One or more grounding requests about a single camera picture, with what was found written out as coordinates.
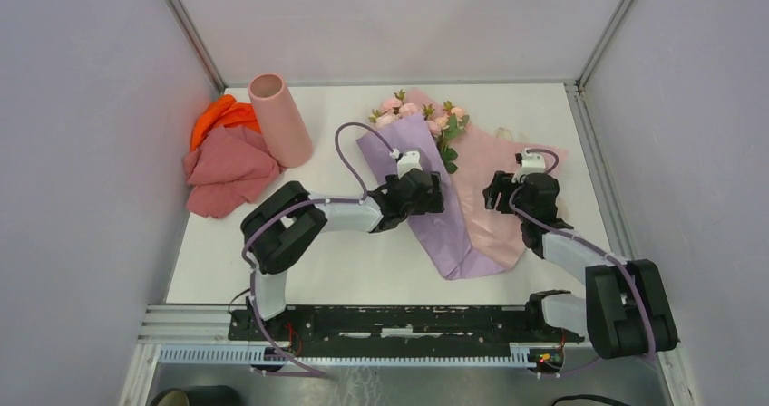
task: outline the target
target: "gray floor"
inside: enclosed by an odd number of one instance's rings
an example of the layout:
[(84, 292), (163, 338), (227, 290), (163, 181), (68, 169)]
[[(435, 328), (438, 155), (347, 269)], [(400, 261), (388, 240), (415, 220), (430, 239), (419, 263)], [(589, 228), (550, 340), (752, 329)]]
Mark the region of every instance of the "gray floor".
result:
[[(568, 367), (580, 365), (589, 351), (568, 351)], [(656, 364), (626, 358), (558, 380), (541, 380), (523, 370), (493, 368), (325, 368), (329, 380), (276, 378), (238, 365), (161, 364), (152, 395), (167, 388), (229, 385), (247, 405), (550, 405), (563, 395), (598, 394), (633, 406), (669, 404)], [(569, 406), (596, 404), (574, 401)]]

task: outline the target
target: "pink flower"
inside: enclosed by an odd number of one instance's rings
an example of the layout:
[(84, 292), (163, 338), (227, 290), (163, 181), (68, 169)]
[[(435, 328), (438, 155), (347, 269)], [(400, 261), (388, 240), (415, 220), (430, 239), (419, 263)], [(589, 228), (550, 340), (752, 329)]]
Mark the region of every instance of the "pink flower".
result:
[(427, 121), (427, 129), (430, 130), (430, 134), (434, 137), (438, 137), (441, 134), (441, 127), (438, 126), (436, 121)]
[(398, 120), (398, 117), (392, 113), (383, 114), (382, 116), (379, 116), (376, 118), (376, 122), (374, 122), (374, 126), (376, 128), (382, 128), (385, 125), (389, 125), (390, 123), (393, 123)]
[(439, 129), (445, 130), (446, 127), (449, 125), (449, 117), (441, 116), (440, 118), (435, 118), (435, 124), (438, 125)]
[(416, 104), (413, 103), (406, 103), (401, 106), (400, 109), (398, 109), (398, 116), (405, 118), (406, 116), (411, 116), (412, 114), (419, 113), (421, 110)]
[(452, 114), (457, 117), (457, 121), (461, 121), (466, 113), (462, 107), (452, 107)]
[(401, 100), (399, 100), (399, 99), (397, 99), (395, 97), (388, 98), (388, 99), (382, 101), (382, 105), (379, 107), (379, 110), (381, 110), (382, 113), (388, 113), (388, 112), (393, 111), (394, 109), (397, 109), (398, 107), (400, 107), (402, 105), (404, 105), (404, 103)]

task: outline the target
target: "bouquet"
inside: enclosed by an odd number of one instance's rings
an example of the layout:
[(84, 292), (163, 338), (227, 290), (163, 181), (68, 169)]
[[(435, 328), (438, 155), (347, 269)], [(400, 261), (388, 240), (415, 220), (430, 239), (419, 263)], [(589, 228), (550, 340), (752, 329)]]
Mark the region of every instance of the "bouquet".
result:
[(456, 172), (458, 168), (454, 161), (458, 154), (450, 146), (450, 143), (464, 132), (470, 121), (470, 115), (465, 113), (462, 107), (457, 107), (451, 101), (446, 101), (439, 111), (432, 104), (419, 108), (418, 105), (407, 102), (406, 92), (401, 89), (393, 93), (393, 98), (384, 100), (378, 109), (372, 109), (368, 120), (379, 129), (406, 116), (418, 113), (421, 113), (427, 121), (427, 128), (433, 135), (435, 147), (441, 153), (441, 160), (446, 171), (449, 173)]

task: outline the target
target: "robotic arm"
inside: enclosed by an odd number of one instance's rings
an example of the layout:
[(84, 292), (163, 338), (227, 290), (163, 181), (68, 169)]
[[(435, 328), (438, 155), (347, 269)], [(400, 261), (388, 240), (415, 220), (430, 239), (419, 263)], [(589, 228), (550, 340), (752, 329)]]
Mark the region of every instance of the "robotic arm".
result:
[(240, 225), (246, 241), (270, 219), (298, 204), (307, 204), (267, 227), (251, 244), (257, 261), (257, 306), (264, 320), (286, 309), (288, 269), (324, 232), (383, 232), (411, 215), (443, 212), (441, 176), (427, 173), (418, 151), (407, 151), (397, 161), (397, 174), (360, 198), (329, 198), (311, 193), (298, 181), (290, 181), (262, 202)]
[[(647, 333), (626, 279), (605, 252), (578, 237), (558, 217), (555, 201), (560, 187), (545, 170), (542, 156), (525, 150), (516, 160), (521, 167), (515, 174), (496, 172), (483, 191), (486, 208), (518, 216), (526, 247), (576, 277), (585, 286), (586, 296), (582, 299), (565, 290), (532, 294), (526, 304), (532, 327), (546, 324), (589, 337), (603, 359), (646, 353)], [(638, 289), (655, 349), (674, 349), (677, 329), (657, 266), (646, 259), (615, 258)]]

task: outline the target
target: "purple wrapping paper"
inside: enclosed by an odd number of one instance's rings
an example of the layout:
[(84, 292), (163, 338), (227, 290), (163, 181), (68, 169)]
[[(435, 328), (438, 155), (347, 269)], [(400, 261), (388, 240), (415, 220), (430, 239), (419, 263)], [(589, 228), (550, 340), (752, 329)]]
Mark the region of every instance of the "purple wrapping paper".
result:
[[(433, 260), (435, 268), (444, 279), (463, 279), (500, 273), (504, 267), (472, 248), (456, 190), (449, 178), (441, 155), (435, 147), (433, 136), (427, 129), (423, 115), (415, 114), (395, 121), (379, 130), (393, 148), (401, 152), (419, 150), (422, 162), (427, 160), (430, 169), (441, 174), (441, 189), (445, 211), (440, 214), (411, 216), (407, 219), (414, 235)], [(379, 184), (385, 183), (385, 175), (397, 170), (395, 161), (388, 155), (387, 147), (372, 133), (357, 140), (368, 167), (374, 172)]]

